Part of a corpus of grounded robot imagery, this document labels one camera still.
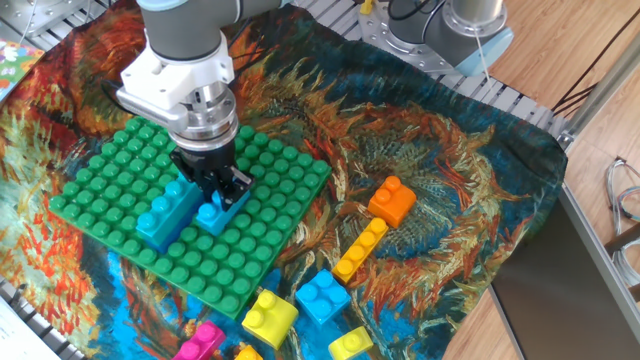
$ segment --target pink lego brick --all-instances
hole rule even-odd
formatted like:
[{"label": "pink lego brick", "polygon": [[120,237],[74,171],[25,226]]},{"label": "pink lego brick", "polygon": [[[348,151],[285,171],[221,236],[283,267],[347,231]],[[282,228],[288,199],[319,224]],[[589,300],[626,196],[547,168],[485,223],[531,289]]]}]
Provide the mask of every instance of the pink lego brick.
[{"label": "pink lego brick", "polygon": [[209,360],[227,337],[211,321],[200,325],[196,334],[182,344],[173,360]]}]

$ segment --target lego brick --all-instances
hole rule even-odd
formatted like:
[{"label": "lego brick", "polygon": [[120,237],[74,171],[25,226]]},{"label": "lego brick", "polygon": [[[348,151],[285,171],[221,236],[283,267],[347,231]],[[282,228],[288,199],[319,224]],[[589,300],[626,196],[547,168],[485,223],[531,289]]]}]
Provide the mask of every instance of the lego brick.
[{"label": "lego brick", "polygon": [[297,317],[298,310],[293,305],[264,290],[242,321],[242,327],[278,350]]},{"label": "lego brick", "polygon": [[191,223],[159,254],[136,231],[164,187],[178,177],[169,159],[175,145],[166,130],[142,118],[130,120],[102,154],[51,199],[51,211],[93,238],[236,319],[271,271],[298,223],[322,190],[331,168],[250,127],[236,138],[241,171],[256,182],[244,207],[220,236]]},{"label": "lego brick", "polygon": [[224,231],[224,228],[229,224],[229,221],[236,216],[238,211],[244,206],[244,204],[249,200],[249,196],[251,196],[251,192],[247,191],[240,200],[238,200],[235,204],[229,208],[229,210],[222,210],[222,204],[220,203],[220,196],[216,191],[213,194],[213,202],[203,204],[200,206],[198,210],[198,216],[196,220],[198,221],[198,225],[207,230],[213,236],[220,236]]},{"label": "lego brick", "polygon": [[296,299],[313,322],[322,327],[349,304],[351,297],[329,271],[322,270],[296,292]]},{"label": "lego brick", "polygon": [[336,279],[342,281],[343,284],[348,283],[388,230],[389,227],[381,218],[371,220],[367,228],[331,270]]},{"label": "lego brick", "polygon": [[369,212],[397,228],[416,202],[416,194],[402,185],[396,176],[389,176],[369,201]]},{"label": "lego brick", "polygon": [[182,344],[173,360],[209,360],[227,337],[211,321],[198,327],[195,335]]},{"label": "lego brick", "polygon": [[262,356],[249,345],[238,353],[235,360],[262,360]]},{"label": "lego brick", "polygon": [[203,203],[204,195],[198,185],[180,174],[167,184],[164,195],[153,199],[151,211],[140,215],[136,230],[149,247],[165,254]]},{"label": "lego brick", "polygon": [[373,10],[373,0],[364,0],[364,3],[362,3],[362,6],[360,7],[360,13],[364,15],[369,15],[371,14],[372,10]]},{"label": "lego brick", "polygon": [[364,326],[348,332],[343,337],[329,345],[329,352],[333,360],[349,360],[373,347],[373,341]]}]

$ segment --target cable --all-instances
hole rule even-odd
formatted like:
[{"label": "cable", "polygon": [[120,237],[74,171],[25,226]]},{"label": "cable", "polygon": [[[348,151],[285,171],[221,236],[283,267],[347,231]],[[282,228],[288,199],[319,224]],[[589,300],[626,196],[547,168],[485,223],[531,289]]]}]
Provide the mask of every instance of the cable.
[{"label": "cable", "polygon": [[484,75],[487,77],[487,84],[491,85],[491,89],[493,89],[493,81],[489,77],[489,68],[487,67],[487,62],[484,59],[484,51],[482,51],[482,43],[480,42],[480,36],[478,36],[478,31],[474,28],[473,33],[476,37],[476,42],[478,43],[478,51],[480,51],[480,60],[482,61],[482,67],[484,68]]},{"label": "cable", "polygon": [[623,191],[622,194],[620,194],[620,196],[618,196],[618,203],[620,204],[620,210],[622,211],[624,216],[628,217],[629,219],[631,219],[631,220],[633,220],[635,222],[640,222],[640,216],[639,215],[632,214],[629,210],[627,210],[624,207],[624,201],[629,196],[636,195],[636,194],[640,194],[640,186],[634,186],[634,187],[628,188],[627,190]]},{"label": "cable", "polygon": [[24,38],[27,36],[27,33],[29,32],[29,28],[31,27],[31,21],[33,20],[33,15],[36,14],[36,6],[38,6],[38,0],[33,1],[33,10],[31,11],[31,16],[29,16],[29,21],[27,21],[27,28],[24,29],[24,32],[22,33],[22,37],[20,38],[20,42],[18,43],[19,45],[22,45]]},{"label": "cable", "polygon": [[434,6],[433,10],[431,10],[431,15],[429,16],[429,18],[427,19],[427,23],[424,25],[424,29],[422,29],[422,43],[426,42],[426,36],[427,36],[427,29],[429,29],[429,25],[431,25],[431,20],[433,20],[433,18],[435,17],[435,13],[437,13],[440,8],[444,5],[445,0],[441,0],[438,1],[438,3],[436,3],[436,6]]},{"label": "cable", "polygon": [[582,73],[582,75],[580,76],[580,78],[578,79],[578,81],[576,81],[571,88],[569,89],[569,91],[567,91],[566,94],[564,94],[564,96],[560,99],[560,101],[558,101],[558,103],[556,104],[556,106],[554,106],[551,111],[556,112],[556,109],[559,108],[560,106],[562,106],[564,103],[566,103],[568,100],[566,99],[569,94],[571,94],[571,92],[573,90],[575,90],[576,87],[578,87],[578,85],[580,84],[580,82],[582,82],[582,80],[584,80],[584,78],[587,76],[587,74],[589,74],[589,72],[591,70],[593,70],[593,68],[596,66],[596,64],[600,61],[600,59],[604,56],[604,54],[609,50],[609,48],[611,47],[611,45],[613,45],[613,43],[618,39],[618,37],[620,37],[620,35],[622,34],[622,32],[624,32],[627,27],[629,27],[629,25],[631,25],[631,23],[638,17],[638,15],[640,15],[640,8],[638,8],[638,10],[636,10],[636,12],[631,15],[631,17],[629,18],[629,20],[627,20],[627,22],[622,25],[622,27],[620,28],[620,30],[618,30],[618,32],[613,36],[613,38],[611,38],[611,40],[609,41],[609,43],[607,43],[607,45],[604,47],[604,49],[602,49],[602,51],[600,52],[600,54],[598,54],[598,56],[596,57],[596,59],[591,63],[591,65],[589,65],[589,67],[587,68],[587,70],[585,70],[584,73]]},{"label": "cable", "polygon": [[[640,178],[640,173],[633,166],[627,164],[625,160],[616,159],[607,169],[607,198],[609,199],[609,204],[611,205],[611,210],[613,211],[613,224],[616,232],[616,236],[622,233],[622,226],[620,224],[621,221],[621,213],[624,210],[622,207],[622,201],[627,196],[630,196],[635,192],[634,188],[625,190],[620,197],[617,197],[614,189],[614,180],[615,180],[615,170],[616,168],[623,166],[627,169],[631,170],[637,177]],[[629,259],[627,259],[626,251],[630,246],[640,245],[640,239],[630,242],[629,244],[623,246],[620,250],[613,253],[612,262],[618,270],[618,273],[622,277],[622,279],[629,285],[634,286],[640,284],[640,274],[631,266],[629,263]]]},{"label": "cable", "polygon": [[[417,5],[415,9],[409,11],[408,13],[402,15],[402,16],[396,16],[393,15],[393,13],[391,12],[391,7],[393,6],[393,2],[395,0],[389,0],[389,5],[387,6],[388,10],[387,12],[389,13],[389,18],[391,18],[392,20],[396,20],[396,21],[402,21],[402,20],[406,20],[410,17],[412,17],[413,15],[417,14],[419,11],[422,11],[422,9],[427,6],[427,4],[431,3],[432,0],[424,0],[422,3],[420,3],[420,5]],[[433,5],[433,8],[429,11],[427,11],[427,13],[432,12],[433,10],[436,9],[436,7],[438,6],[438,3],[436,2],[435,5]]]}]

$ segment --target gray cylinder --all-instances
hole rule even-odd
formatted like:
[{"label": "gray cylinder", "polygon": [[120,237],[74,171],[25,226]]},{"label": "gray cylinder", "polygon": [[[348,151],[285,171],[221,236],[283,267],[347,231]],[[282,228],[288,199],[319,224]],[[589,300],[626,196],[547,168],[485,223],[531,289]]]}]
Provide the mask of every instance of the gray cylinder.
[{"label": "gray cylinder", "polygon": [[166,11],[142,9],[153,51],[169,60],[196,60],[220,46],[220,28],[238,19],[259,15],[280,6],[280,0],[189,0]]},{"label": "gray cylinder", "polygon": [[450,0],[454,14],[472,25],[484,25],[500,15],[502,0]]}]

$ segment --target patterned cloth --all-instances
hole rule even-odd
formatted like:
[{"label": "patterned cloth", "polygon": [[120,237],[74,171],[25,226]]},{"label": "patterned cloth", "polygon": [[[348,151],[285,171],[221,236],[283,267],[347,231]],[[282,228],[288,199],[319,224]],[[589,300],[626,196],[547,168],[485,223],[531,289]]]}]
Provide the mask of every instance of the patterned cloth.
[{"label": "patterned cloth", "polygon": [[347,309],[321,331],[301,313],[274,352],[47,211],[129,118],[100,81],[117,80],[143,46],[135,2],[119,1],[46,54],[0,114],[0,273],[26,284],[27,299],[93,359],[170,359],[206,319],[228,337],[215,359],[251,344],[265,359],[324,360],[361,325],[375,342],[370,358],[439,359],[558,197],[567,160],[545,132],[345,41],[303,10],[255,19],[231,49],[241,121],[333,169],[263,287],[295,303],[369,223],[368,200],[387,176],[418,196],[348,284]]}]

